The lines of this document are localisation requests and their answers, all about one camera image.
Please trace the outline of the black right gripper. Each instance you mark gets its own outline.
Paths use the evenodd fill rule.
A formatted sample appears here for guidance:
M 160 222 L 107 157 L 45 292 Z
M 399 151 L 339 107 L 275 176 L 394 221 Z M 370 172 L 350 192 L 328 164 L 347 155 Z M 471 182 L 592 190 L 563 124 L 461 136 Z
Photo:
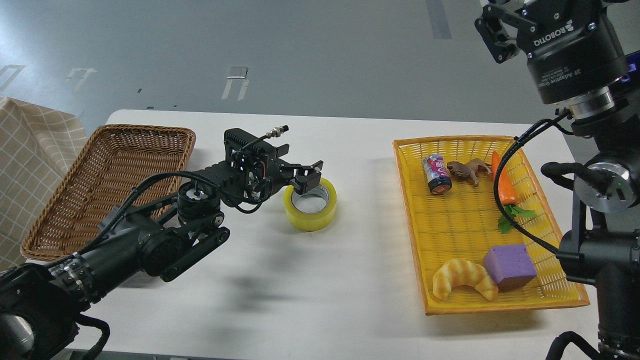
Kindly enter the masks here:
M 541 101 L 556 104 L 604 88 L 626 74 L 626 55 L 601 0 L 489 0 L 474 22 L 497 64 L 520 52 Z

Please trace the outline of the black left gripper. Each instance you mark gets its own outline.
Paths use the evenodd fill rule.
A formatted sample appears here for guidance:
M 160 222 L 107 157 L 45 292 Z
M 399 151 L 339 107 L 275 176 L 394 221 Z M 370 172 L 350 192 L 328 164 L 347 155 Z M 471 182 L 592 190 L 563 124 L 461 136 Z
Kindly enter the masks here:
M 324 161 L 288 162 L 282 157 L 289 152 L 289 145 L 240 146 L 240 200 L 266 201 L 287 186 L 304 195 L 319 186 Z

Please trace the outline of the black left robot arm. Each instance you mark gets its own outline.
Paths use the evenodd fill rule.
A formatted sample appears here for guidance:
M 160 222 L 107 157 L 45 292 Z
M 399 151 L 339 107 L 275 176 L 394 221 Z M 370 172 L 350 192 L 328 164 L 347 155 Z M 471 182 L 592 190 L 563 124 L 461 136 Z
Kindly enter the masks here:
M 290 146 L 268 143 L 289 129 L 277 126 L 259 137 L 228 129 L 224 160 L 147 177 L 79 251 L 2 271 L 1 358 L 50 360 L 84 326 L 101 333 L 83 355 L 94 360 L 111 331 L 107 322 L 86 315 L 90 306 L 139 272 L 173 281 L 219 248 L 230 237 L 222 204 L 253 214 L 284 187 L 304 195 L 320 186 L 322 161 L 286 162 Z

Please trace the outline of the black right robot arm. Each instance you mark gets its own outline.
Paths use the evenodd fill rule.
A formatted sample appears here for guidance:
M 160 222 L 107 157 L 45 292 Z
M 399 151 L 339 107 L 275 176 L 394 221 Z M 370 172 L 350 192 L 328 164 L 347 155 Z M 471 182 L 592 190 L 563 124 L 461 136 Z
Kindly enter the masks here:
M 519 52 L 544 104 L 557 116 L 540 120 L 508 148 L 507 161 L 531 141 L 566 118 L 570 134 L 592 138 L 598 153 L 580 162 L 547 162 L 541 173 L 573 192 L 571 230 L 558 247 L 523 229 L 521 234 L 554 254 L 566 278 L 592 285 L 598 303 L 597 348 L 574 332 L 551 343 L 548 360 L 560 360 L 569 344 L 591 360 L 637 360 L 640 353 L 639 230 L 612 231 L 608 214 L 639 205 L 639 52 L 624 53 L 607 16 L 609 0 L 490 0 L 475 20 L 494 61 Z

